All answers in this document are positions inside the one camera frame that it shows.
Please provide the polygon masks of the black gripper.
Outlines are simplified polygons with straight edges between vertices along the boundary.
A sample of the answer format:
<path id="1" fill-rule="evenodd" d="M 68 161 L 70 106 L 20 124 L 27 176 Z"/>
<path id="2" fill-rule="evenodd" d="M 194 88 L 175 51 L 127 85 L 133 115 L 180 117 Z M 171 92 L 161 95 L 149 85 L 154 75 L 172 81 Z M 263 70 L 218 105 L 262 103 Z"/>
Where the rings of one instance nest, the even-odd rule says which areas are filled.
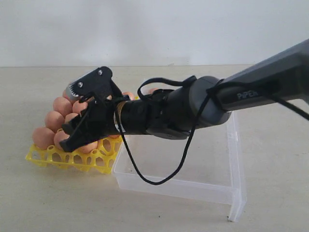
<path id="1" fill-rule="evenodd" d="M 61 128 L 68 138 L 59 142 L 61 148 L 65 152 L 73 152 L 110 135 L 120 135 L 115 111 L 117 105 L 128 100 L 128 96 L 122 95 L 120 98 L 109 96 L 104 102 L 91 101 L 86 112 L 62 124 Z"/>

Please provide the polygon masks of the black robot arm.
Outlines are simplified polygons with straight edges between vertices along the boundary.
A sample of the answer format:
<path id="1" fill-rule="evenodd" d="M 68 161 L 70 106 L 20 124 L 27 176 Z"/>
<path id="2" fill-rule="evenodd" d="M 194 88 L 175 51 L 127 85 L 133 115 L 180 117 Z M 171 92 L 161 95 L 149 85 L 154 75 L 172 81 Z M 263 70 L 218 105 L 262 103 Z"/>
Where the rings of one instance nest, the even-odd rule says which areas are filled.
<path id="1" fill-rule="evenodd" d="M 65 152 L 120 133 L 153 135 L 182 140 L 192 128 L 217 126 L 231 112 L 274 102 L 309 99 L 309 43 L 303 41 L 229 78 L 191 76 L 183 81 L 152 78 L 171 89 L 151 94 L 138 92 L 139 99 L 124 96 L 112 81 L 112 71 L 99 67 L 74 82 L 66 94 L 87 102 L 87 108 L 63 124 L 68 138 L 60 142 Z"/>

